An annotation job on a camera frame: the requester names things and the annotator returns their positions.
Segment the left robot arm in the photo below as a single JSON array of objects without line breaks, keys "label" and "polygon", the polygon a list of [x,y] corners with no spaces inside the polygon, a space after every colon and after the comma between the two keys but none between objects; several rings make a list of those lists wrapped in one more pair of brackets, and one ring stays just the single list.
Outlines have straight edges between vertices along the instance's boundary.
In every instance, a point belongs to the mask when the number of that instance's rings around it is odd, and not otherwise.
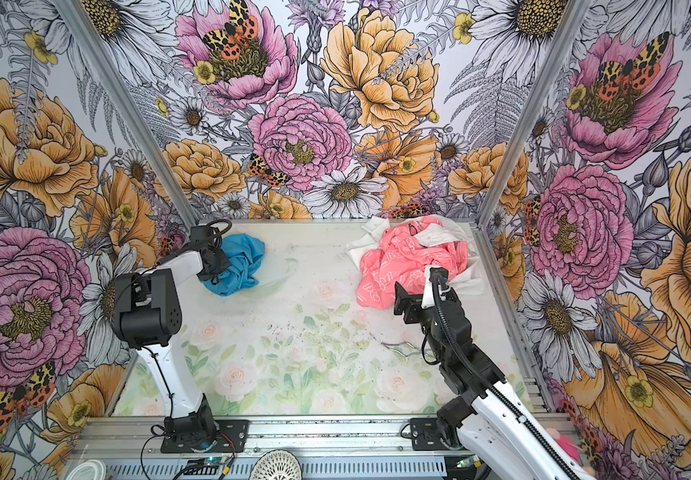
[{"label": "left robot arm", "polygon": [[178,286],[189,279],[217,281],[231,266],[223,250],[231,228],[227,219],[194,226],[181,248],[117,279],[113,332],[145,362],[164,398],[165,440],[197,452],[215,445],[219,427],[178,339],[184,323]]}]

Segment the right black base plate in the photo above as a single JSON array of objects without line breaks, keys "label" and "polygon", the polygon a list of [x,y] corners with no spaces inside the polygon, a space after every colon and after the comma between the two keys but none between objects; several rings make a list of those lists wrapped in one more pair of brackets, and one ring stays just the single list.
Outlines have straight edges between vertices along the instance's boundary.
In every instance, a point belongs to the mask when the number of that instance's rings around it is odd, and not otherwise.
[{"label": "right black base plate", "polygon": [[457,430],[439,418],[411,418],[409,440],[413,451],[455,451],[461,449]]}]

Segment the aluminium front rail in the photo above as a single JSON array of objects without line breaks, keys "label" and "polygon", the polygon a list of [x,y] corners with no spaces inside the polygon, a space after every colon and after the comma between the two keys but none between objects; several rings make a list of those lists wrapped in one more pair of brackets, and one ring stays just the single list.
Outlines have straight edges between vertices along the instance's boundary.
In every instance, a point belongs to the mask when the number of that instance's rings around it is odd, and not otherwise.
[{"label": "aluminium front rail", "polygon": [[467,450],[413,451],[411,418],[433,416],[251,416],[241,453],[163,454],[155,417],[93,420],[65,479],[249,479],[266,453],[287,450],[304,479],[499,479]]}]

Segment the pink plush toy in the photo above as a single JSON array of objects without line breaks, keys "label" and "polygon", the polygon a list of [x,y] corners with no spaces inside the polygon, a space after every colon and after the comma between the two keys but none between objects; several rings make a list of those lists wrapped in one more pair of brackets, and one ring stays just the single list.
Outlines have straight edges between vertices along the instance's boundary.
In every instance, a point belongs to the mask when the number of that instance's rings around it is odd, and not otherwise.
[{"label": "pink plush toy", "polygon": [[559,430],[555,428],[547,428],[547,433],[549,433],[549,436],[557,442],[557,445],[569,455],[569,457],[573,458],[573,461],[575,463],[580,464],[581,463],[581,453],[579,453],[579,448],[577,448],[577,444],[571,440],[571,438],[563,435],[563,433],[559,432]]}]

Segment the white perforated round object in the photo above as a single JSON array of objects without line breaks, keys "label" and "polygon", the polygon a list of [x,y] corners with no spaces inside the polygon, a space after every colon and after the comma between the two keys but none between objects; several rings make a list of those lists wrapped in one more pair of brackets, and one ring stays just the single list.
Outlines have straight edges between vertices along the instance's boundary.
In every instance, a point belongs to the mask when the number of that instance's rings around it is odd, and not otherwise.
[{"label": "white perforated round object", "polygon": [[302,480],[303,468],[298,458],[287,450],[273,450],[253,466],[249,480]]}]

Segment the aluminium corner post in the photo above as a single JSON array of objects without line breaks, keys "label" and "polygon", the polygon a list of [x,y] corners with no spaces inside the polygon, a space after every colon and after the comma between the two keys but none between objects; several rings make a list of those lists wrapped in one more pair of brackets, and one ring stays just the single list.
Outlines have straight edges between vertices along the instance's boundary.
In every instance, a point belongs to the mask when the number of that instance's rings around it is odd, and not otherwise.
[{"label": "aluminium corner post", "polygon": [[97,72],[101,84],[105,87],[111,100],[115,102],[125,124],[130,128],[139,150],[146,156],[185,226],[192,228],[198,225],[201,217],[195,212],[187,195],[175,178],[175,174],[173,174],[153,132],[145,122],[130,90],[125,86],[122,74],[119,72],[111,53],[97,34],[82,2],[58,1],[56,8],[71,34],[75,36],[79,46],[86,52],[86,56]]},{"label": "aluminium corner post", "polygon": [[531,132],[537,116],[541,113],[541,106],[547,99],[547,96],[549,96],[549,90],[551,90],[553,82],[557,79],[559,70],[563,67],[563,62],[571,54],[573,42],[579,36],[583,20],[585,20],[590,7],[591,1],[589,0],[575,0],[570,1],[567,4],[567,8],[565,8],[565,13],[559,28],[557,28],[555,39],[549,48],[549,52],[547,52],[547,59],[543,62],[543,66],[541,66],[541,69],[535,76],[533,89],[529,96],[527,96],[527,102],[525,102],[519,120],[515,124],[515,131],[509,142],[507,142],[507,148],[505,148],[505,153],[503,154],[503,162],[501,162],[499,171],[493,178],[493,184],[491,184],[489,191],[485,194],[485,200],[483,200],[483,205],[477,216],[477,226],[481,229],[485,228],[489,223],[489,218],[493,215],[495,206],[499,204],[499,200],[501,200],[501,196],[505,192],[507,180],[509,180],[509,176],[513,174],[519,163],[519,158],[523,153],[523,146],[527,142],[529,132]]}]

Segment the right aluminium corner post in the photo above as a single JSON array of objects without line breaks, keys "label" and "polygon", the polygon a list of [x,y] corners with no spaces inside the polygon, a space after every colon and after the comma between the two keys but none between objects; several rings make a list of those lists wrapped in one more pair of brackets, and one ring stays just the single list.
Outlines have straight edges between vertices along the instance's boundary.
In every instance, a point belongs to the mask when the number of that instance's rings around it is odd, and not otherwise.
[{"label": "right aluminium corner post", "polygon": [[549,52],[547,52],[547,59],[543,62],[543,66],[541,66],[541,69],[535,76],[533,89],[529,96],[527,96],[527,102],[525,102],[519,120],[515,124],[515,131],[509,142],[507,142],[507,148],[505,148],[505,153],[503,154],[503,162],[501,162],[499,171],[493,178],[493,184],[491,184],[489,191],[485,194],[485,200],[483,200],[483,205],[477,216],[477,226],[481,229],[485,228],[489,223],[489,218],[493,215],[495,206],[499,204],[499,200],[501,200],[501,196],[505,192],[507,180],[509,180],[509,176],[513,174],[519,163],[519,158],[523,153],[523,146],[527,142],[529,132],[531,132],[537,116],[541,113],[541,106],[547,99],[547,96],[549,96],[549,90],[551,90],[553,82],[557,79],[559,70],[563,67],[563,62],[571,54],[573,42],[579,36],[583,20],[585,20],[590,7],[591,1],[589,0],[575,0],[570,1],[567,4],[567,8],[565,8],[565,13],[559,28],[557,28],[555,39],[549,48]]}]

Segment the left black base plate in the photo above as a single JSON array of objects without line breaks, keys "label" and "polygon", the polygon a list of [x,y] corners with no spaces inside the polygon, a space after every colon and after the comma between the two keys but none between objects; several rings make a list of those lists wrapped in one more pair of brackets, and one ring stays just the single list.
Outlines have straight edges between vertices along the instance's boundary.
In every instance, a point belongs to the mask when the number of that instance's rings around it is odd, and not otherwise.
[{"label": "left black base plate", "polygon": [[248,439],[249,420],[214,420],[211,425],[187,417],[167,418],[163,454],[241,453]]}]

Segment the left aluminium corner post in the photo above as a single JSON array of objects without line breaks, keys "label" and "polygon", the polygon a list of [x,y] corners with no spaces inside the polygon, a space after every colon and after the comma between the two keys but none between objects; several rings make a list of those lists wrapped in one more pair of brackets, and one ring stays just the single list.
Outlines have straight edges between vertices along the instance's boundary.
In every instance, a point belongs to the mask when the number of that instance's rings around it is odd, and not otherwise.
[{"label": "left aluminium corner post", "polygon": [[125,86],[122,74],[119,72],[111,53],[97,34],[82,2],[58,1],[56,8],[71,34],[75,36],[79,46],[86,52],[86,56],[97,72],[101,84],[105,87],[111,100],[115,102],[125,124],[130,128],[139,150],[146,156],[185,226],[192,228],[198,225],[201,217],[195,212],[187,195],[175,178],[175,174],[173,174],[153,132],[145,122],[130,90]]}]

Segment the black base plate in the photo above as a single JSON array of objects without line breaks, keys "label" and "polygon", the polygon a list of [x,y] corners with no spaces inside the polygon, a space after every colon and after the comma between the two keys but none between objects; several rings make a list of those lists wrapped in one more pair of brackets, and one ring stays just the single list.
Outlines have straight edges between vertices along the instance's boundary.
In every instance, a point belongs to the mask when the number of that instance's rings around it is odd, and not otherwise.
[{"label": "black base plate", "polygon": [[411,418],[409,440],[413,451],[455,451],[461,449],[457,430],[439,418]]},{"label": "black base plate", "polygon": [[167,418],[163,454],[241,453],[248,439],[249,420],[214,420],[211,425],[187,417]]}]

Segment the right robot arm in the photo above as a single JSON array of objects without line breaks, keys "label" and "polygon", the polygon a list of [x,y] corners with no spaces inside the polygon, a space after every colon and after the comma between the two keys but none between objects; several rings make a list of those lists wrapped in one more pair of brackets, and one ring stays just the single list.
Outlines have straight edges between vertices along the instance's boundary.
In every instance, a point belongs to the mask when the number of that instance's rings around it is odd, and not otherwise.
[{"label": "right robot arm", "polygon": [[405,324],[421,327],[433,364],[455,394],[437,410],[441,443],[477,455],[499,479],[593,479],[537,422],[497,364],[475,345],[473,325],[448,275],[431,266],[422,294],[409,294],[397,282],[393,306]]}]

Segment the teal blue cloth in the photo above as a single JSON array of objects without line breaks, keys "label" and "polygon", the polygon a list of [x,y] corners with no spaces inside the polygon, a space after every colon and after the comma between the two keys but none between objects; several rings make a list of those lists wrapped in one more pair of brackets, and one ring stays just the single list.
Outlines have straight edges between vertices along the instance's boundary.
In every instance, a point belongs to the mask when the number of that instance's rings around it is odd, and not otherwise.
[{"label": "teal blue cloth", "polygon": [[255,287],[258,284],[255,274],[262,266],[266,244],[247,234],[235,234],[224,239],[222,250],[229,267],[215,279],[203,281],[203,286],[223,297]]}]

